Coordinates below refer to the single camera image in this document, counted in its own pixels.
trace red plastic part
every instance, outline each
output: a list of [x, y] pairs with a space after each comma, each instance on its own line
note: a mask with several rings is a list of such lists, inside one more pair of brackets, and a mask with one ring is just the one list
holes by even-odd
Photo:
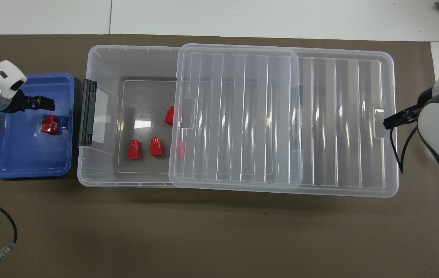
[[41, 132], [45, 132], [48, 134], [57, 134], [59, 125], [57, 121], [55, 121], [55, 116], [52, 114], [46, 115], [43, 122], [41, 122]]
[[159, 137], [151, 138], [151, 144], [149, 145], [149, 151], [151, 152], [151, 156], [160, 156], [163, 154], [161, 150], [161, 141]]
[[127, 147], [127, 157], [135, 159], [140, 158], [139, 141], [130, 140], [130, 145]]
[[170, 107], [166, 112], [165, 123], [172, 125], [173, 124], [173, 112], [175, 110], [175, 106]]

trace plastic lid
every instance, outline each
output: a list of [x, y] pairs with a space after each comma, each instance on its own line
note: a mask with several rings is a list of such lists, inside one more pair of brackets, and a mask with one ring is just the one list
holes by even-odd
[[182, 46], [170, 181], [229, 190], [298, 185], [299, 84], [297, 54], [289, 48]]

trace brown table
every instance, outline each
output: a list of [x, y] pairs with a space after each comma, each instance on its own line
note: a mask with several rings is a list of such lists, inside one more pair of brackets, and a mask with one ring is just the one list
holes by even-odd
[[[188, 42], [385, 51], [397, 110], [434, 82], [427, 42], [142, 35], [0, 35], [0, 61], [76, 79], [96, 44]], [[399, 145], [412, 129], [399, 130]], [[439, 277], [439, 167], [418, 136], [392, 198], [180, 188], [85, 188], [60, 178], [0, 180], [19, 239], [0, 277]], [[0, 249], [12, 238], [0, 213]]]

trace blue tray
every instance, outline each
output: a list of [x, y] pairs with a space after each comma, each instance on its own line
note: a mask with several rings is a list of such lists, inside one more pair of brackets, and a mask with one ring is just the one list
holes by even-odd
[[[54, 100], [55, 111], [0, 113], [0, 178], [61, 176], [70, 169], [74, 110], [74, 78], [68, 73], [28, 74], [21, 90]], [[56, 117], [59, 132], [41, 132], [47, 114]]]

